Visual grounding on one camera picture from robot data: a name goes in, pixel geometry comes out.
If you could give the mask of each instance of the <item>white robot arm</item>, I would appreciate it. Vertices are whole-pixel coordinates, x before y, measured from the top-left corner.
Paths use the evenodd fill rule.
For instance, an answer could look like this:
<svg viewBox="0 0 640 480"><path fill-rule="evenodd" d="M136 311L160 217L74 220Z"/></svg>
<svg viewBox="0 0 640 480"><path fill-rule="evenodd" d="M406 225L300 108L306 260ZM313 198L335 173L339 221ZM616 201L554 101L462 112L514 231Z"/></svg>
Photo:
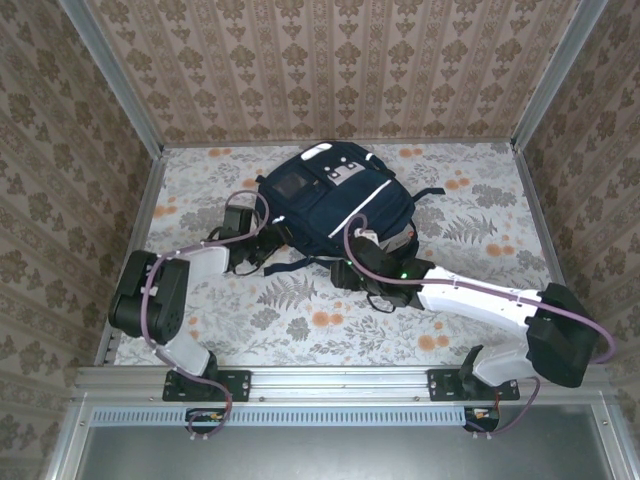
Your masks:
<svg viewBox="0 0 640 480"><path fill-rule="evenodd" d="M516 290L498 287L456 275L442 267L430 269L425 278L451 278L473 283L493 290L502 290L522 298L542 301L536 290ZM514 335L515 339L494 347L484 347L473 362L473 375L491 386L507 380L537 375L531 360L527 358L529 345L526 319L534 317L536 308L517 304L504 298L466 290L453 285L425 285L418 293L420 303L428 310L444 311L464 315L474 320L500 327Z"/></svg>

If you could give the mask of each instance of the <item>black mount bracket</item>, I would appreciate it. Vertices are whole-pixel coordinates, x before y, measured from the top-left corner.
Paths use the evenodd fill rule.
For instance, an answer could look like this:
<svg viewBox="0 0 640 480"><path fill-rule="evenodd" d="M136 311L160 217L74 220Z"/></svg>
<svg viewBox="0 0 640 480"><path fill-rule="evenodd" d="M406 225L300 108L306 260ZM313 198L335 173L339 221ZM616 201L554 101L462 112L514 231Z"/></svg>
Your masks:
<svg viewBox="0 0 640 480"><path fill-rule="evenodd" d="M215 381L229 390L234 402L249 401L250 370L219 370ZM162 400L165 402L224 402L225 398L217 388L194 382L170 370L165 378Z"/></svg>
<svg viewBox="0 0 640 480"><path fill-rule="evenodd" d="M500 401L520 400L518 382L511 380L492 387L475 377L465 378L466 388L460 378L460 368L427 370L429 396L432 402Z"/></svg>

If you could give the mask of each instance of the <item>patterned fabric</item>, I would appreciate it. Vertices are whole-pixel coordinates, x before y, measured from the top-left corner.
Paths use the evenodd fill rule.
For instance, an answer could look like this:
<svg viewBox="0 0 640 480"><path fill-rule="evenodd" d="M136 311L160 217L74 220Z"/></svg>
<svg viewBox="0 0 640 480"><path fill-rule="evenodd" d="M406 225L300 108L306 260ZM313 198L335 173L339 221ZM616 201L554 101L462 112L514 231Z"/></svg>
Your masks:
<svg viewBox="0 0 640 480"><path fill-rule="evenodd" d="M0 2L0 478L36 478L93 362L150 159L55 1Z"/></svg>
<svg viewBox="0 0 640 480"><path fill-rule="evenodd" d="M507 138L579 0L89 0L165 143Z"/></svg>
<svg viewBox="0 0 640 480"><path fill-rule="evenodd" d="M569 285L618 339L640 440L639 95L640 3L610 1L525 154Z"/></svg>
<svg viewBox="0 0 640 480"><path fill-rule="evenodd" d="M419 256L454 272L518 288L549 281L507 144L363 145L415 193L446 196L417 205ZM224 201L254 188L298 147L170 149L147 248L193 244L222 221ZM273 262L301 255L283 248ZM469 347L507 333L442 312L374 311L362 292L336 289L329 272L307 267L263 277L226 275L191 285L184 328L226 365L428 365L460 363ZM123 337L116 363L156 363L141 339Z"/></svg>

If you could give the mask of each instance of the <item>floral tablecloth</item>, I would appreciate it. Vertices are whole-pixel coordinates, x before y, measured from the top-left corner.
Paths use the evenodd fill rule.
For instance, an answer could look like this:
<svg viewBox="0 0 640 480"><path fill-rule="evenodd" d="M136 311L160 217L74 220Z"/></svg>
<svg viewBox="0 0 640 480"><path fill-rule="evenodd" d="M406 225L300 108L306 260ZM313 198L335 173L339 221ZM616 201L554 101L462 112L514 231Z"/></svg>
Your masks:
<svg viewBox="0 0 640 480"><path fill-rule="evenodd" d="M443 186L416 209L419 257L480 280L518 288L549 281L510 148L500 144L375 144L411 193ZM164 152L167 169L146 248L164 252L204 238L230 193L255 188L301 150L295 146ZM238 200L250 205L252 198ZM301 258L284 247L271 262ZM263 277L226 275L191 285L183 328L223 365L433 365L460 363L469 347L508 334L443 312L374 311L362 292L339 290L311 266ZM116 364L157 364L141 339L123 336Z"/></svg>

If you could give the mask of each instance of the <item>wall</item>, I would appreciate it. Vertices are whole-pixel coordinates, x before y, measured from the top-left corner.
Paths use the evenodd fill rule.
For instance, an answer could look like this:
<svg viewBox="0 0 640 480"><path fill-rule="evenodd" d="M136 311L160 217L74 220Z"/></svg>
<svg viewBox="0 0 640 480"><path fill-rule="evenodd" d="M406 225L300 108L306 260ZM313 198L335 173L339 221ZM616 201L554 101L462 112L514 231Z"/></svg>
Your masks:
<svg viewBox="0 0 640 480"><path fill-rule="evenodd" d="M640 2L608 3L525 156L569 285L618 339L640 437Z"/></svg>
<svg viewBox="0 0 640 480"><path fill-rule="evenodd" d="M149 162L56 1L1 1L0 478L51 453Z"/></svg>
<svg viewBox="0 0 640 480"><path fill-rule="evenodd" d="M509 137L577 0L89 0L168 144Z"/></svg>

